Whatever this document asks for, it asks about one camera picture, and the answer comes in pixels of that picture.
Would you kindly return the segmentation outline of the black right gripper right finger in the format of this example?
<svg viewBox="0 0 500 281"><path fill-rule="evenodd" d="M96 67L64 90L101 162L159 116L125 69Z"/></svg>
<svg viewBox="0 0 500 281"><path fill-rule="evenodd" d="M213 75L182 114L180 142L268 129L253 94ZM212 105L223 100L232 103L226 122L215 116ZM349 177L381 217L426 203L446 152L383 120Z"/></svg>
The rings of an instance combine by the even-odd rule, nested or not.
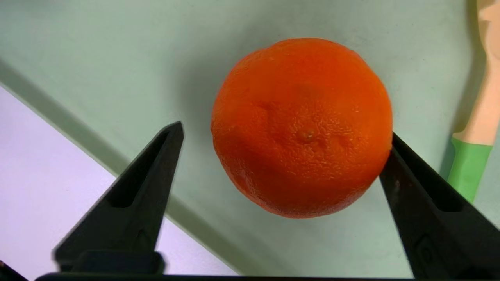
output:
<svg viewBox="0 0 500 281"><path fill-rule="evenodd" d="M499 279L499 230L398 135L380 181L415 279Z"/></svg>

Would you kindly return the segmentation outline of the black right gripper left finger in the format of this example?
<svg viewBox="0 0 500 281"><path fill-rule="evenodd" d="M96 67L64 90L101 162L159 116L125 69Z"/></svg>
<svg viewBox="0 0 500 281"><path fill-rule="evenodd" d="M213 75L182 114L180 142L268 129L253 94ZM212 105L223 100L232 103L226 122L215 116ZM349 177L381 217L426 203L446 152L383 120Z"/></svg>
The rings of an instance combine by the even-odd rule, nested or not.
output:
<svg viewBox="0 0 500 281"><path fill-rule="evenodd" d="M61 272L164 272L155 248L183 140L179 121L158 132L57 246Z"/></svg>

